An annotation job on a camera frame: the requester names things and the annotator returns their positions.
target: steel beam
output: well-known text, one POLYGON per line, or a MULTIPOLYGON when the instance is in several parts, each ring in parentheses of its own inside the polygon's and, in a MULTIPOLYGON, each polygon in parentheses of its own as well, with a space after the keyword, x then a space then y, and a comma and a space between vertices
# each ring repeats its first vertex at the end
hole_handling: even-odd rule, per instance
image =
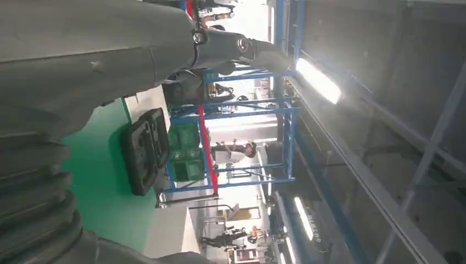
MULTIPOLYGON (((442 141, 445 131, 448 129, 450 122, 453 119, 454 113, 458 108, 461 99, 463 98, 464 90, 466 90, 466 62, 464 62, 463 64, 463 68, 459 73, 459 77, 454 84, 453 90, 451 91, 447 102, 445 103, 443 112, 440 115, 437 125, 435 126, 432 137, 430 138, 430 141, 428 142, 427 147, 425 148, 424 155, 421 161, 419 162, 416 172, 414 173, 411 186, 418 185, 422 183, 422 181, 424 180, 426 173, 430 168, 432 160, 434 159, 437 146, 442 141)), ((406 194, 406 198, 401 203, 401 209, 404 212, 406 212, 409 209, 411 203, 414 200, 414 197, 415 189, 410 188, 406 194)), ((390 253, 390 249, 392 248, 393 243, 395 242, 395 238, 395 233, 391 232, 380 251, 376 264, 383 264, 385 262, 388 254, 390 253)))
POLYGON ((311 104, 308 99, 309 93, 307 89, 310 89, 310 87, 307 89, 304 88, 293 77, 290 78, 290 82, 301 96, 311 117, 329 139, 336 152, 348 165, 348 169, 361 184, 370 199, 375 203, 389 225, 395 230, 396 234, 398 234, 408 250, 413 254, 416 261, 421 264, 447 264, 442 255, 401 210, 397 202, 391 197, 390 193, 383 187, 370 169, 361 161, 359 156, 350 150, 345 141, 338 136, 338 133, 332 130, 331 126, 328 126, 319 118, 322 116, 322 112, 316 105, 311 104))
MULTIPOLYGON (((418 141, 420 144, 423 144, 424 146, 428 144, 429 140, 424 137, 421 133, 416 131, 415 129, 411 128, 409 125, 407 125, 405 122, 403 122, 399 117, 397 117, 395 114, 390 112, 386 107, 382 106, 378 102, 376 102, 371 96, 367 95, 365 92, 358 91, 358 89, 354 89, 354 92, 356 92, 356 95, 363 100, 365 100, 370 106, 375 107, 382 115, 381 118, 385 119, 385 122, 389 126, 395 125, 394 128, 397 132, 401 132, 402 134, 407 134, 408 137, 413 138, 415 141, 418 141)), ((466 164, 463 162, 455 159, 453 156, 451 156, 448 152, 438 148, 438 146, 435 147, 435 151, 437 154, 439 154, 445 161, 449 162, 451 165, 453 165, 457 170, 461 171, 462 173, 466 174, 466 164)))

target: factory floor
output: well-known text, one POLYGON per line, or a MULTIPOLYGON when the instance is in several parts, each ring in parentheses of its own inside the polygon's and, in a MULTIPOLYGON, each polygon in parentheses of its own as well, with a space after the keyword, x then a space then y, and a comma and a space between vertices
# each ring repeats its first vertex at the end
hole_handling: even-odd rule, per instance
POLYGON ((152 220, 155 193, 131 193, 120 148, 120 134, 131 125, 122 100, 98 107, 77 133, 64 139, 71 158, 63 165, 71 171, 71 186, 84 227, 100 236, 142 251, 152 220))

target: ceiling light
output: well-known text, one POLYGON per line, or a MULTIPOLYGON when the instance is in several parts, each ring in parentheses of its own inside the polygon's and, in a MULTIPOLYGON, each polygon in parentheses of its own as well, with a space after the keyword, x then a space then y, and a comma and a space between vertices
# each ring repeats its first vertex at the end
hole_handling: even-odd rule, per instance
POLYGON ((280 261, 281 261, 281 264, 286 264, 285 256, 283 255, 283 253, 280 253, 280 261))
POLYGON ((295 205, 298 209, 299 217, 301 218, 301 222, 303 223, 307 237, 309 238, 309 240, 312 241, 312 239, 314 238, 314 233, 312 233, 312 228, 310 227, 309 219, 307 218, 303 203, 301 202, 301 199, 299 197, 295 197, 295 205))
POLYGON ((300 58, 296 63, 296 70, 327 100, 333 104, 338 103, 341 96, 340 88, 314 65, 300 58))
POLYGON ((293 246, 291 245, 291 240, 289 237, 285 238, 286 246, 288 247, 288 251, 290 252, 291 263, 296 263, 295 252, 293 251, 293 246))

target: man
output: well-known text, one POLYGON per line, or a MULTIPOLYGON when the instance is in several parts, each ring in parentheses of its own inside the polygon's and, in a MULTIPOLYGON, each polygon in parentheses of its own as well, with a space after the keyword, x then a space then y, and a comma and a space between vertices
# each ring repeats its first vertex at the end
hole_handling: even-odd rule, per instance
POLYGON ((237 163, 245 157, 253 158, 256 156, 256 146, 256 143, 252 141, 245 146, 238 146, 236 139, 230 146, 225 145, 225 142, 217 143, 215 147, 212 147, 212 151, 215 152, 215 164, 237 163))

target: person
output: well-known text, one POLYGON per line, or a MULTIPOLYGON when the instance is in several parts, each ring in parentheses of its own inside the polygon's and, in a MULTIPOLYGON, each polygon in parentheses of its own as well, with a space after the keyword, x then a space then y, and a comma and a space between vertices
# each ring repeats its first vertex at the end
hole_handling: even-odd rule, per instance
POLYGON ((214 29, 214 30, 226 31, 226 30, 225 30, 225 27, 222 26, 222 25, 212 25, 212 26, 208 26, 208 25, 207 25, 207 22, 209 22, 209 21, 215 21, 214 16, 212 16, 212 15, 204 16, 204 17, 201 19, 201 27, 203 27, 203 28, 205 28, 205 29, 214 29))
POLYGON ((253 141, 247 143, 245 146, 236 144, 236 139, 233 140, 233 145, 226 145, 225 142, 221 144, 217 142, 212 151, 215 155, 216 164, 237 163, 245 157, 253 158, 256 156, 256 143, 253 141))

